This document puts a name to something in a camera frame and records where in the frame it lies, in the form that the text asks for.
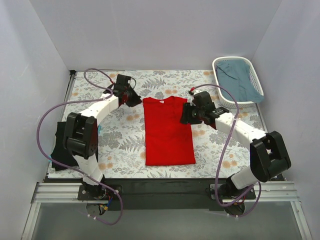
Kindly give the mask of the folded black t shirt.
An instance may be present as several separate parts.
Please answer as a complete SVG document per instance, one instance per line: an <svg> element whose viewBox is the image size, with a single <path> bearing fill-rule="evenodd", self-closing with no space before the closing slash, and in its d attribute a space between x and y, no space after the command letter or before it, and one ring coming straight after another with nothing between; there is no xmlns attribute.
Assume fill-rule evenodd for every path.
<svg viewBox="0 0 320 240"><path fill-rule="evenodd" d="M95 118L72 118L59 122L55 136L51 157L63 164L58 166L54 163L56 170L79 166L81 171L89 175L98 169L98 124Z"/></svg>

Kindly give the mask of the grey-blue t shirt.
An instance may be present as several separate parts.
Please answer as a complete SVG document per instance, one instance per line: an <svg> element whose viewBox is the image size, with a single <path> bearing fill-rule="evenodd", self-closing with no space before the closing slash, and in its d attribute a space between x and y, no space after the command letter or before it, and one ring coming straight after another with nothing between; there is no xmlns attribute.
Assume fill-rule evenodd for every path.
<svg viewBox="0 0 320 240"><path fill-rule="evenodd" d="M250 67L242 59L222 60L216 64L217 80L239 104L261 103L264 97L254 88L250 80Z"/></svg>

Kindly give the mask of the red t shirt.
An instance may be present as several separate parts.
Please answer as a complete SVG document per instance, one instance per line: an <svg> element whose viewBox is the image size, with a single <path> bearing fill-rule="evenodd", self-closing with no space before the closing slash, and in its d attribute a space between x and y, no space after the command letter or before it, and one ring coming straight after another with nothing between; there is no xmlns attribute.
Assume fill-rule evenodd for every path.
<svg viewBox="0 0 320 240"><path fill-rule="evenodd" d="M145 165L180 166L196 163L192 129L180 123L186 98L144 98Z"/></svg>

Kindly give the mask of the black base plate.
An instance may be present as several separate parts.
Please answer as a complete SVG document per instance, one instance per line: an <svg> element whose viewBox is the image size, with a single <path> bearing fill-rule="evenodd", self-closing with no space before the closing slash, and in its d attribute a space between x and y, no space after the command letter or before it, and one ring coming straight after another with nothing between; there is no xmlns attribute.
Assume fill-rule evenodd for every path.
<svg viewBox="0 0 320 240"><path fill-rule="evenodd" d="M107 178L125 210L205 209L222 211L210 196L214 178Z"/></svg>

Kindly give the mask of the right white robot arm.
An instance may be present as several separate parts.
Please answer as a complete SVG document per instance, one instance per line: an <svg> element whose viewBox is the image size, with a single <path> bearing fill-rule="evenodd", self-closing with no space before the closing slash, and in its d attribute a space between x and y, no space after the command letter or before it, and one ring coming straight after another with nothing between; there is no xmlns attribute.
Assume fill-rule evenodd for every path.
<svg viewBox="0 0 320 240"><path fill-rule="evenodd" d="M217 131L231 134L231 138L249 150L249 166L228 177L220 186L221 194L237 199L245 189L257 182L267 182L291 166L291 160L282 135L254 128L224 107L216 107L208 92L194 95L192 102L183 104L182 124L204 123Z"/></svg>

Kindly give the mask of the aluminium frame rail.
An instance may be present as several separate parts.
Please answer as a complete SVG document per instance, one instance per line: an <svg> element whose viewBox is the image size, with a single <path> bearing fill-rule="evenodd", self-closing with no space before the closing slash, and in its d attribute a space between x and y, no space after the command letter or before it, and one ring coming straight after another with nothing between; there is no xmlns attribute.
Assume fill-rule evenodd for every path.
<svg viewBox="0 0 320 240"><path fill-rule="evenodd" d="M80 183L38 183L32 201L34 203L93 203L80 200ZM261 184L261 202L298 202L300 197L292 181L273 181Z"/></svg>

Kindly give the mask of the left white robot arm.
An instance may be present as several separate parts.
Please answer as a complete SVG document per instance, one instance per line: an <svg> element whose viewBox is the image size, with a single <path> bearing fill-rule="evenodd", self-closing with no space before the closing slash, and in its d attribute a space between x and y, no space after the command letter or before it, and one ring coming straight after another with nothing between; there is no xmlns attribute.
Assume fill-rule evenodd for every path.
<svg viewBox="0 0 320 240"><path fill-rule="evenodd" d="M100 98L92 100L93 104L81 112L71 112L66 118L62 145L76 160L83 181L90 185L89 194L95 200L103 199L107 193L100 183L104 174L97 160L98 126L121 105L135 107L142 103L131 82L137 83L133 77L119 74Z"/></svg>

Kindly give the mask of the white plastic basket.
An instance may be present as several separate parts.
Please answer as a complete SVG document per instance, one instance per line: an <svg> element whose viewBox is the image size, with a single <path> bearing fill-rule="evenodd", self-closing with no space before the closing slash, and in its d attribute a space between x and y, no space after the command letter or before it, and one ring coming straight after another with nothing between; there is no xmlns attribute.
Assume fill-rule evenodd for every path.
<svg viewBox="0 0 320 240"><path fill-rule="evenodd" d="M245 57L224 56L212 62L221 104L227 108L247 108L261 103L264 91L253 64Z"/></svg>

